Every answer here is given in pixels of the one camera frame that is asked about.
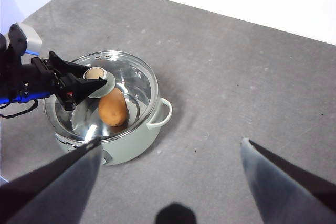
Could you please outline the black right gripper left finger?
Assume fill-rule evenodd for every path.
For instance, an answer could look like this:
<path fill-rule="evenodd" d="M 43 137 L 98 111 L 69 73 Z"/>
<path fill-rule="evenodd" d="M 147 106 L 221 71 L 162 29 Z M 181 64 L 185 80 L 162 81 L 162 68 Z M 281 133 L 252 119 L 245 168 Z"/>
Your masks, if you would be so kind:
<path fill-rule="evenodd" d="M 1 185 L 1 223 L 79 223 L 101 160 L 95 139 Z"/>

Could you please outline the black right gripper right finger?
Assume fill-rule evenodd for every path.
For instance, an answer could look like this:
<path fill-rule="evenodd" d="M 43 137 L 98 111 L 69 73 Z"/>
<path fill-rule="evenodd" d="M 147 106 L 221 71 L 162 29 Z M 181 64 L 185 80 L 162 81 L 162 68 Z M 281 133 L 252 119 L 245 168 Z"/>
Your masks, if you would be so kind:
<path fill-rule="evenodd" d="M 244 138 L 241 160 L 264 223 L 335 223 L 335 184 Z"/>

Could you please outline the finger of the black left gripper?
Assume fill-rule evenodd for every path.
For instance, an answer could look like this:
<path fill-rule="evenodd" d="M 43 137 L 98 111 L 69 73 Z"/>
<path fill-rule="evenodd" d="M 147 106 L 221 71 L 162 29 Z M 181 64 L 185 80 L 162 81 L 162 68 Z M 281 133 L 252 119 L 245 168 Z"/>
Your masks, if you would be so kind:
<path fill-rule="evenodd" d="M 106 83 L 105 79 L 83 79 L 68 73 L 56 82 L 56 98 L 65 111 L 72 111 Z"/>
<path fill-rule="evenodd" d="M 48 69 L 53 70 L 57 76 L 66 76 L 70 73 L 77 78 L 81 78 L 89 68 L 84 65 L 64 61 L 55 52 L 49 52 Z"/>

